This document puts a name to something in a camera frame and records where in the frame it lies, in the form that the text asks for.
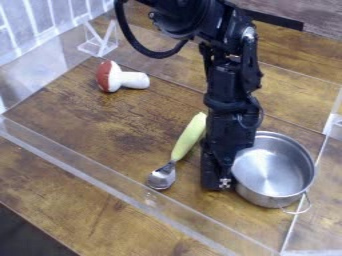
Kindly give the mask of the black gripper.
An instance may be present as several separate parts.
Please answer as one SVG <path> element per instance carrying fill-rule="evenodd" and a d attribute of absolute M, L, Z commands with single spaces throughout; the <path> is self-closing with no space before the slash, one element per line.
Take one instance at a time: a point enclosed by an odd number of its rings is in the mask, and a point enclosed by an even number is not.
<path fill-rule="evenodd" d="M 200 142 L 200 184 L 204 189 L 231 188 L 231 163 L 236 153 L 254 144 L 259 112 L 258 107 L 242 111 L 208 108 L 205 135 Z"/>

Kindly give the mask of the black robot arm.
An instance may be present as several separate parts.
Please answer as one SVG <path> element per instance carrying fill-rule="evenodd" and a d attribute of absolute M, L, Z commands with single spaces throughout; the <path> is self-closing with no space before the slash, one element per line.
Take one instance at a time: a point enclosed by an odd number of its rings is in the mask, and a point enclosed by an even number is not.
<path fill-rule="evenodd" d="M 208 190 L 232 186 L 236 153 L 254 145 L 263 109 L 252 96 L 260 88 L 258 35 L 251 18 L 227 0 L 137 0 L 149 18 L 175 39 L 200 40 L 208 108 L 201 139 L 200 183 Z"/>

